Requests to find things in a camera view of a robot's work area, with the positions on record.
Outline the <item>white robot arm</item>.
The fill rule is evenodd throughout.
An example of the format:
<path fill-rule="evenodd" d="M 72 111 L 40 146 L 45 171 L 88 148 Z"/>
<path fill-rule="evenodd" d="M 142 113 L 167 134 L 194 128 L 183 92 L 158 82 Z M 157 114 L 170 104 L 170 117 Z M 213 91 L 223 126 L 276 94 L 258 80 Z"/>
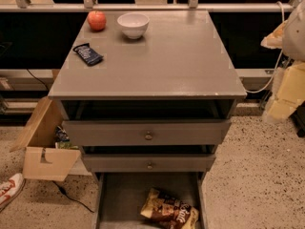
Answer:
<path fill-rule="evenodd" d="M 275 71 L 272 96 L 267 101 L 263 120 L 278 123 L 287 119 L 305 101 L 305 1 L 302 1 L 261 46 L 281 49 L 294 63 Z"/>

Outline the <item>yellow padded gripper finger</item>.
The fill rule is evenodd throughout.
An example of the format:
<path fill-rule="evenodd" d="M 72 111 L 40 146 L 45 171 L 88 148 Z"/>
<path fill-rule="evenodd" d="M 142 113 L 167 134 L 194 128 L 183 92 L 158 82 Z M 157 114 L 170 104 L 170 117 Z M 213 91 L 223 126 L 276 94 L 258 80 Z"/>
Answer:
<path fill-rule="evenodd" d="M 262 119 L 265 122 L 286 120 L 305 101 L 305 63 L 295 61 L 287 69 L 275 71 L 272 96 L 268 99 Z"/>
<path fill-rule="evenodd" d="M 284 35 L 284 29 L 287 24 L 287 21 L 282 22 L 277 26 L 273 32 L 265 36 L 260 45 L 267 49 L 281 49 L 282 48 L 282 39 Z"/>

